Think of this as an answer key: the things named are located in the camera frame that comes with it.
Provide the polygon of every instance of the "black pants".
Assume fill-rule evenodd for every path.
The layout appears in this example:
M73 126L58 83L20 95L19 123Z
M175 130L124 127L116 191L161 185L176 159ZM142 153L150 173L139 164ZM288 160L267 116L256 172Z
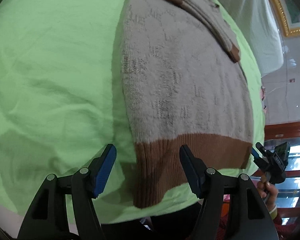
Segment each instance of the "black pants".
M180 211L151 217L154 231L147 229L139 220L102 225L106 239L184 240L194 229L201 205L196 203Z

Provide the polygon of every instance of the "framed picture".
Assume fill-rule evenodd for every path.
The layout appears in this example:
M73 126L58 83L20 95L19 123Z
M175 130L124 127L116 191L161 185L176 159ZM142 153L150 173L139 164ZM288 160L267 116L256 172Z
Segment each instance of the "framed picture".
M286 37L300 36L300 11L293 0L270 0Z

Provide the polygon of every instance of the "tiled wall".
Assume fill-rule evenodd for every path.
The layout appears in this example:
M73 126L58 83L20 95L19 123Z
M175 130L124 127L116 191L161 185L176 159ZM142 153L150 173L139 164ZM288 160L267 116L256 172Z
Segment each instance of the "tiled wall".
M281 37L284 64L262 78L266 124L300 121L300 37Z

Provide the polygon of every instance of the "person's hand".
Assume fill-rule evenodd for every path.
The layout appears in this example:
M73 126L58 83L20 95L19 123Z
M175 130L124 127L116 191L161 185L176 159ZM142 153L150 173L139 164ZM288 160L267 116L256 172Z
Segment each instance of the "person's hand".
M274 209L275 200L277 199L279 191L274 185L270 184L269 182L266 182L265 175L262 175L260 178L260 181L258 181L257 190L262 198L265 198L267 196L267 194L265 193L265 190L269 191L270 197L266 203L266 206L269 211Z

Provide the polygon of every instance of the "gold picture frame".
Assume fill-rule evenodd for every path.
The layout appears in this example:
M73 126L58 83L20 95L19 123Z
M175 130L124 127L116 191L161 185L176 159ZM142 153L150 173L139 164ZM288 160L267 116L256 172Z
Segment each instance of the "gold picture frame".
M300 36L300 21L292 23L290 13L285 0L270 0L276 17L286 37Z

